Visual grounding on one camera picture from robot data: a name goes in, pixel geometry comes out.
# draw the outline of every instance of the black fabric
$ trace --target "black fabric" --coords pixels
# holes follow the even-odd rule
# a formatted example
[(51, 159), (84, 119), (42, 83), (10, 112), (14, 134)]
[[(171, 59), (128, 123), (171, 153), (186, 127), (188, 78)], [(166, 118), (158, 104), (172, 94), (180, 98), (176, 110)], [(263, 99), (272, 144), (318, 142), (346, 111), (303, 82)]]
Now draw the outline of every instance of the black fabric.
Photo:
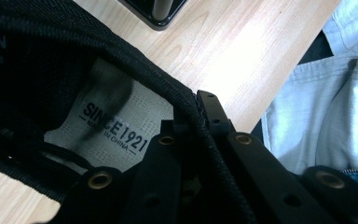
[[(32, 170), (33, 168), (31, 167), (36, 166), (35, 163), (37, 160), (32, 161), (34, 158), (31, 158), (31, 155), (36, 151), (39, 152), (39, 150), (35, 149), (33, 144), (30, 144), (30, 142), (33, 142), (30, 139), (34, 139), (41, 133), (43, 135), (44, 131), (52, 129), (63, 122), (65, 113), (68, 108), (71, 107), (74, 97), (76, 96), (76, 91), (79, 86), (81, 86), (85, 74), (84, 71), (88, 69), (87, 66), (80, 66), (80, 68), (77, 69), (77, 65), (90, 61), (92, 55), (98, 55), (108, 62), (113, 63), (129, 76), (139, 80), (150, 90), (166, 98), (183, 114), (184, 118), (188, 120), (192, 131), (202, 144), (200, 154), (205, 156), (205, 160), (207, 161), (206, 169), (211, 171), (211, 178), (215, 183), (215, 188), (213, 189), (216, 193), (221, 194), (222, 197), (227, 199), (227, 204), (222, 204), (222, 206), (231, 210), (233, 214), (236, 214), (236, 220), (239, 223), (255, 222), (252, 210), (239, 190), (214, 140), (204, 125), (203, 118), (198, 111), (191, 90), (147, 60), (139, 50), (129, 45), (117, 35), (114, 35), (106, 26), (93, 18), (84, 9), (68, 0), (0, 0), (0, 32), (16, 35), (19, 39), (30, 38), (29, 41), (26, 41), (25, 45), (31, 46), (29, 48), (32, 49), (31, 52), (27, 51), (27, 53), (33, 55), (29, 58), (30, 61), (28, 61), (28, 63), (36, 63), (31, 70), (35, 71), (43, 67), (43, 63), (48, 64), (48, 67), (44, 67), (43, 69), (46, 71), (46, 74), (41, 75), (41, 77), (32, 77), (32, 86), (34, 87), (28, 85), (28, 80), (30, 76), (34, 75), (34, 72), (30, 72), (28, 74), (29, 76), (24, 75), (23, 77), (23, 72), (21, 72), (19, 67), (16, 67), (19, 69), (19, 72), (15, 74), (16, 77), (13, 79), (8, 77), (6, 80), (7, 84), (10, 84), (8, 83), (9, 81), (13, 82), (17, 87), (26, 91), (23, 91), (19, 96), (14, 94), (9, 98), (0, 97), (0, 124), (6, 125), (8, 123), (10, 130), (14, 132), (11, 136), (11, 140), (16, 140), (15, 147), (19, 148), (19, 151), (14, 152), (16, 155), (18, 153), (18, 160), (23, 157), (28, 159), (28, 161), (21, 161), (21, 164), (24, 164), (21, 167), (16, 167), (15, 164), (11, 164), (13, 166), (10, 166), (10, 164), (0, 161), (0, 171), (14, 178), (18, 178), (54, 199), (60, 199), (64, 194), (65, 184), (61, 186), (55, 186), (56, 183), (46, 184), (51, 181), (51, 179), (49, 179), (51, 174), (44, 176), (43, 174), (46, 174), (47, 170), (42, 168), (40, 171)], [(86, 55), (89, 56), (80, 59), (78, 55), (85, 55), (81, 52), (87, 52)], [(41, 54), (59, 55), (61, 58), (57, 60), (57, 62), (53, 62), (54, 60), (43, 62), (45, 58)], [(68, 63), (62, 63), (60, 60), (77, 65), (76, 67), (67, 67), (65, 65)], [(63, 70), (71, 71), (69, 72), (71, 75), (60, 77)], [(55, 74), (52, 76), (59, 77), (49, 77), (50, 75), (48, 74), (51, 73)], [(59, 103), (59, 109), (49, 110), (49, 106), (47, 105), (54, 106), (56, 102), (61, 99), (57, 99), (57, 97), (54, 96), (52, 96), (52, 98), (46, 98), (46, 95), (50, 93), (54, 95), (56, 91), (63, 91), (62, 86), (67, 87), (68, 80), (74, 79), (76, 79), (78, 83), (75, 83), (71, 90), (57, 94), (58, 96), (62, 94), (68, 96)], [(46, 88), (45, 93), (39, 91), (43, 90), (41, 86), (46, 85), (55, 87)], [(24, 95), (25, 92), (35, 94), (35, 96)], [(28, 103), (16, 103), (16, 99), (23, 99), (24, 97), (29, 98), (29, 102), (32, 103), (32, 106), (29, 106)], [(38, 102), (37, 99), (39, 98), (43, 98), (44, 100)], [(19, 105), (19, 107), (17, 107), (19, 110), (14, 114), (2, 113), (5, 108), (14, 111), (13, 108), (15, 105)], [(28, 111), (30, 107), (43, 110), (42, 115), (49, 115), (49, 119), (54, 120), (54, 122), (52, 124), (45, 122), (43, 120), (44, 115), (40, 116), (27, 113), (26, 111)], [(14, 120), (13, 118), (21, 118), (22, 122), (29, 121), (29, 123), (27, 125), (24, 125), (24, 123), (20, 125), (19, 123), (12, 122)], [(40, 142), (37, 144), (37, 147), (42, 147)]]

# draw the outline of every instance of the light blue fabric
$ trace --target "light blue fabric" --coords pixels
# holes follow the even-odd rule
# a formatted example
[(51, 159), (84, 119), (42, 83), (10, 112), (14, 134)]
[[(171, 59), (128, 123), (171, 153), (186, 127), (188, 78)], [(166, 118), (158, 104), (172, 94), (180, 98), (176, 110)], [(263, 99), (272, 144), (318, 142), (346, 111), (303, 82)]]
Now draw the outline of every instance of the light blue fabric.
[(262, 118), (266, 147), (290, 171), (358, 169), (358, 1), (324, 27), (335, 56), (299, 65)]

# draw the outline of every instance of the wooden surface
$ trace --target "wooden surface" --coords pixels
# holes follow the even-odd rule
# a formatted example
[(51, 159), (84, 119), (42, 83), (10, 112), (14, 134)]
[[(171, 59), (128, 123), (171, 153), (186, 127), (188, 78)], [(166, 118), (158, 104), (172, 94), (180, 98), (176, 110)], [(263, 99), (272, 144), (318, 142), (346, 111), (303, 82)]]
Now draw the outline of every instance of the wooden surface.
[[(216, 94), (250, 132), (339, 0), (188, 0), (164, 32), (116, 0), (77, 2), (193, 91)], [(58, 208), (0, 174), (0, 223), (46, 221)]]

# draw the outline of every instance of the wooden table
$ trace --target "wooden table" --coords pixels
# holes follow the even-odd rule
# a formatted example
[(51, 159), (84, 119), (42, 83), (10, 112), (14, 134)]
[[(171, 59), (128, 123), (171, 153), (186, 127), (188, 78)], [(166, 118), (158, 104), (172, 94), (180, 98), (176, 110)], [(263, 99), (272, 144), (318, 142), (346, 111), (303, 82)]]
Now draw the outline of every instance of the wooden table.
[[(77, 2), (193, 91), (216, 94), (250, 132), (339, 0), (188, 0), (163, 32), (116, 0)], [(58, 209), (0, 174), (0, 223), (46, 221)]]

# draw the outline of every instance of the shoe tongue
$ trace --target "shoe tongue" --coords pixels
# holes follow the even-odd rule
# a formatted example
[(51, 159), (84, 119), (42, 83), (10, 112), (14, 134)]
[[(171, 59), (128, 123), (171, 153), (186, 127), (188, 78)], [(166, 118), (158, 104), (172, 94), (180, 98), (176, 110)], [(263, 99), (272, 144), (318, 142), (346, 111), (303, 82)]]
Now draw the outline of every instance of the shoe tongue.
[(81, 48), (0, 32), (0, 102), (43, 131), (65, 121), (93, 57)]

